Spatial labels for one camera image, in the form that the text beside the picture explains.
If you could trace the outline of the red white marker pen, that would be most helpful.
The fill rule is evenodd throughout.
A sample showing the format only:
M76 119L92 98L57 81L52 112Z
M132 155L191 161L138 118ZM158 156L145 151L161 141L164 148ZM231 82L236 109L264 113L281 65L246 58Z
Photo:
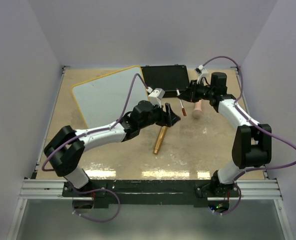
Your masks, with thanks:
M177 98L179 99L179 102L180 102L180 107L181 107L182 114L183 114L183 116L186 117L187 114L186 114L186 111L185 111L185 108L184 108L183 102L182 102L182 100L179 98L180 91L179 91L178 89L176 89L176 94L177 94Z

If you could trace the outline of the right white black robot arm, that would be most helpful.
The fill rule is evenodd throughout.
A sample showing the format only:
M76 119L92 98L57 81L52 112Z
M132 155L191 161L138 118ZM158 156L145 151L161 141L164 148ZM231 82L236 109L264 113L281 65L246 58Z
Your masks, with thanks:
M177 95L178 99L196 103L209 101L214 110L221 114L236 130L232 160L223 168L215 171L210 183L200 190L222 196L233 188L234 182L246 171L257 170L270 163L272 159L272 128L268 124L255 121L240 107L236 98L227 93L227 75L223 72L211 74L211 82L204 85L201 80L192 80L189 86Z

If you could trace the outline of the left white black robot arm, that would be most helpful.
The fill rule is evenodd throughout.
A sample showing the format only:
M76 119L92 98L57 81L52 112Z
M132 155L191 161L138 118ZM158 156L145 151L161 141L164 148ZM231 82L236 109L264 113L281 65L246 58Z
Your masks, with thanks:
M43 152L46 162L52 166L51 170L69 181L80 196L86 196L91 192L90 178L79 166L84 152L111 143L129 141L151 125L172 127L180 119L169 103L158 106L142 100L132 111L108 125L78 130L69 125L62 127Z

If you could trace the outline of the yellow framed whiteboard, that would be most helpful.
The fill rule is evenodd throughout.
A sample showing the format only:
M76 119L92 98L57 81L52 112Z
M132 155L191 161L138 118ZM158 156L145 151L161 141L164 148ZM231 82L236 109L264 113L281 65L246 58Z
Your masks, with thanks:
M134 65L84 81L71 88L87 129L105 126L123 115L123 108L130 93L126 111L131 111L139 101L147 100L142 83L141 67Z

